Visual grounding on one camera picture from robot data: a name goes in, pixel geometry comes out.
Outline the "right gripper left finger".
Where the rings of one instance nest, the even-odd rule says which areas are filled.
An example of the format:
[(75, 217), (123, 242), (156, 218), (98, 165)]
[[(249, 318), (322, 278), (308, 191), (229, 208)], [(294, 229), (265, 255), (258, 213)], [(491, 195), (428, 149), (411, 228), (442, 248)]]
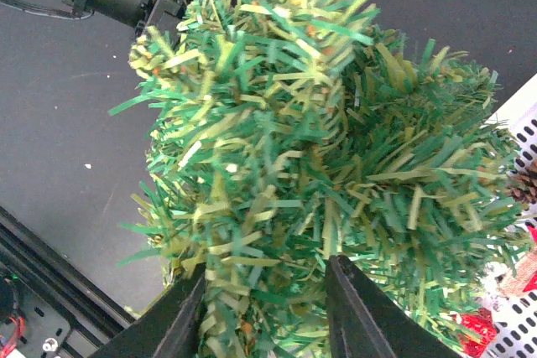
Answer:
[(193, 357), (198, 351), (205, 271), (176, 281), (147, 312), (93, 358)]

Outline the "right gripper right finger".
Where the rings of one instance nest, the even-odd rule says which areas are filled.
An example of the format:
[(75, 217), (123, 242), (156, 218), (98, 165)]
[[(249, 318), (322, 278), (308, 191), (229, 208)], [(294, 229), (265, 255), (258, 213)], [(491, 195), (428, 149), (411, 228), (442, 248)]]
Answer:
[(330, 257), (326, 294), (333, 357), (459, 356), (410, 319), (348, 257)]

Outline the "small green christmas tree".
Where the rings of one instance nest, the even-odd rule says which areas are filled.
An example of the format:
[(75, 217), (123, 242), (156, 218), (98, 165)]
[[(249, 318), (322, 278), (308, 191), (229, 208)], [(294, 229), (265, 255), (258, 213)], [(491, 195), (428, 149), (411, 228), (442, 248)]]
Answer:
[(149, 27), (133, 104), (159, 110), (135, 196), (142, 257), (204, 266), (197, 357), (327, 357), (326, 264), (348, 257), (455, 351), (490, 262), (514, 267), (528, 204), (518, 145), (489, 123), (495, 71), (404, 55), (373, 0), (192, 0), (178, 40)]

